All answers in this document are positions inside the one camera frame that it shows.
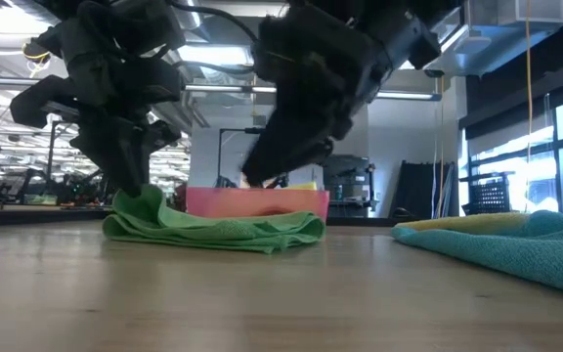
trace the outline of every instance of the pink box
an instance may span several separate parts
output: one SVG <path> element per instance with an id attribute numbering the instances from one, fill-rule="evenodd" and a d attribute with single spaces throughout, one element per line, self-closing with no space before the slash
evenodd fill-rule
<path id="1" fill-rule="evenodd" d="M 311 211 L 325 220 L 329 192 L 190 187 L 188 213 L 210 218 L 248 217 Z"/>

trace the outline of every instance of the yellow towel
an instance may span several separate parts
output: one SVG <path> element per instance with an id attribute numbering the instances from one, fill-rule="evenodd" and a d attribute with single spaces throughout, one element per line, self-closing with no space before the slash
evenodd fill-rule
<path id="1" fill-rule="evenodd" d="M 522 213 L 480 214 L 466 217 L 414 221 L 399 224 L 397 227 L 406 227 L 417 231 L 453 230 L 474 235 L 500 234 L 504 231 L 522 227 L 528 218 L 529 214 Z"/>

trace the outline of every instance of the green towel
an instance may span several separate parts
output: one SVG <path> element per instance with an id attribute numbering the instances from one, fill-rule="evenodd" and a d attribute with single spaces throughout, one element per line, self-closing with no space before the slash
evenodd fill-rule
<path id="1" fill-rule="evenodd" d="M 311 212 L 251 218 L 200 218 L 167 207 L 162 191 L 149 185 L 143 187 L 137 198 L 118 192 L 112 209 L 114 214 L 104 220 L 103 228 L 106 237 L 116 241 L 270 254 L 276 249 L 318 242 L 325 235 L 325 223 Z"/>
<path id="2" fill-rule="evenodd" d="M 471 224 L 468 226 L 469 231 L 475 230 Z M 401 224 L 392 229 L 392 236 L 401 243 L 563 289 L 563 214 L 560 213 L 538 211 L 520 228 L 487 235 L 451 230 L 417 231 Z"/>

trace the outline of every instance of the teal towel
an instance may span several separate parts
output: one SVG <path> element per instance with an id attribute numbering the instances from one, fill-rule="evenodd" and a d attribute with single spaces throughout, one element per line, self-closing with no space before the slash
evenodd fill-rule
<path id="1" fill-rule="evenodd" d="M 392 230 L 404 244 L 433 250 L 563 289 L 563 214 L 538 211 L 513 233 L 470 235 L 450 230 Z"/>
<path id="2" fill-rule="evenodd" d="M 169 208 L 162 191 L 149 185 L 137 198 L 119 192 L 112 209 L 114 214 L 104 220 L 103 230 L 106 237 L 116 241 L 272 253 L 318 242 L 325 235 L 325 223 L 311 212 L 200 218 Z"/>

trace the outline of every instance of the table surface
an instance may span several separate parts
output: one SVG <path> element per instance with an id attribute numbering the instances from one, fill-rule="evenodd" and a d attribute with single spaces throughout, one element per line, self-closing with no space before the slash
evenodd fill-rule
<path id="1" fill-rule="evenodd" d="M 387 235 L 269 256 L 0 227 L 0 351 L 563 351 L 563 292 Z"/>

